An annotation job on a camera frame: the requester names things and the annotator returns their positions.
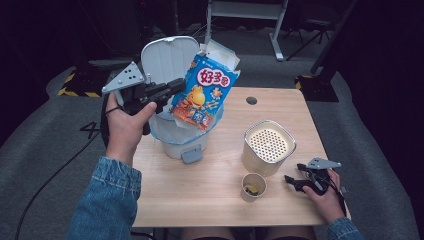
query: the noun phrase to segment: snack bag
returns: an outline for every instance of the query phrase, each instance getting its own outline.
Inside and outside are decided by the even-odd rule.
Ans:
[[[219,48],[212,47],[214,50],[207,49],[207,53],[200,52],[194,57],[185,76],[185,91],[175,95],[172,100],[171,111],[176,120],[181,119],[202,131],[206,131],[240,74],[227,67],[237,66],[239,59],[235,54],[231,50],[227,52],[226,48],[215,42],[213,45]]]

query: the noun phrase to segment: small paper cup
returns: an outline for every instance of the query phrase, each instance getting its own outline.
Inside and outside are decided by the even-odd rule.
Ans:
[[[241,198],[246,202],[253,202],[261,197],[266,190],[266,181],[257,173],[249,173],[243,177],[241,183]]]

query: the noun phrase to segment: denim sleeve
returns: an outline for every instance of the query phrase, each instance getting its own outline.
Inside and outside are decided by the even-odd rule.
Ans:
[[[67,239],[130,239],[141,191],[141,173],[101,157],[78,203]]]
[[[349,218],[339,218],[328,226],[329,240],[365,239]]]

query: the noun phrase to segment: cartoon character on bag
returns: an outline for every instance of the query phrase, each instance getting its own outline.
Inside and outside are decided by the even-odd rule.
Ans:
[[[202,112],[205,107],[203,104],[206,101],[203,88],[194,85],[191,91],[187,94],[186,99],[180,102],[180,107],[189,111],[188,117],[199,123],[203,120],[204,113]]]

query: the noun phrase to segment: black cable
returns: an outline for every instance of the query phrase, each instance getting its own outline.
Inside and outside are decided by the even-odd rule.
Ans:
[[[108,113],[110,113],[112,111],[118,110],[118,109],[122,110],[122,107],[120,105],[118,105],[117,107],[114,107],[114,108],[110,109],[109,111],[105,112],[105,115],[107,115]]]
[[[152,240],[157,240],[157,238],[155,238],[154,236],[148,234],[148,233],[139,233],[139,232],[133,232],[131,231],[131,235],[133,236],[139,236],[139,237],[148,237],[149,239]]]
[[[177,234],[172,233],[171,231],[167,231],[167,234],[175,239],[180,239],[180,236],[178,236]]]
[[[339,205],[340,208],[342,209],[344,215],[347,217],[347,212],[346,212],[346,206],[345,206],[345,199],[344,196],[341,193],[341,190],[339,190],[337,188],[336,183],[333,181],[333,179],[330,178],[330,181],[328,181],[327,179],[316,175],[315,177],[321,179],[322,181],[326,182],[331,188],[333,188],[333,190],[336,192],[337,198],[339,199]]]
[[[309,170],[309,169],[308,169],[308,173],[309,173],[309,174],[313,174],[315,178],[318,178],[318,179],[320,179],[320,180],[324,181],[325,183],[327,183],[327,184],[328,184],[331,188],[333,188],[333,189],[334,189],[334,191],[335,191],[336,193],[338,193],[338,192],[339,192],[339,190],[337,189],[336,183],[333,181],[333,179],[331,179],[331,178],[330,178],[330,181],[328,181],[327,179],[325,179],[325,178],[323,178],[323,177],[321,177],[321,176],[319,176],[319,175],[317,175],[317,174],[312,173],[312,171],[311,171],[311,170]]]
[[[100,38],[100,40],[103,42],[103,44],[105,44],[105,46],[112,51],[113,53],[121,56],[121,57],[130,57],[130,58],[139,58],[140,56],[138,54],[134,54],[134,55],[128,55],[128,54],[123,54],[117,50],[115,50],[114,48],[112,48],[109,43],[104,39],[104,37],[100,34],[99,30],[97,30],[96,24],[94,24],[94,21],[91,19],[90,15],[88,14],[87,10],[85,9],[84,5],[82,4],[82,2],[79,0],[78,1],[82,11],[84,12],[85,16],[87,17],[88,21],[91,24],[91,27],[94,29],[94,31],[96,32],[97,36]]]
[[[63,164],[62,167],[60,167],[38,190],[37,192],[34,194],[34,196],[32,196],[31,200],[29,201],[29,203],[27,204],[27,206],[24,209],[24,212],[21,215],[21,218],[19,219],[19,223],[18,223],[18,227],[16,228],[16,233],[15,233],[15,240],[19,239],[19,233],[21,231],[21,227],[22,227],[22,223],[24,222],[24,218],[26,213],[28,212],[28,209],[31,207],[32,203],[34,202],[35,198],[38,196],[38,194],[40,194],[40,192],[47,186],[47,184],[50,183],[51,180],[53,180],[54,177],[56,177],[57,174],[60,173],[60,171],[62,171],[69,163],[71,163],[76,157],[78,157],[78,155],[80,155],[87,147],[88,145],[90,145],[93,140],[97,137],[97,135],[99,135],[100,131],[98,131],[93,138],[90,139],[90,141],[88,141],[88,143],[81,149],[79,150],[72,158],[70,158],[65,164]]]

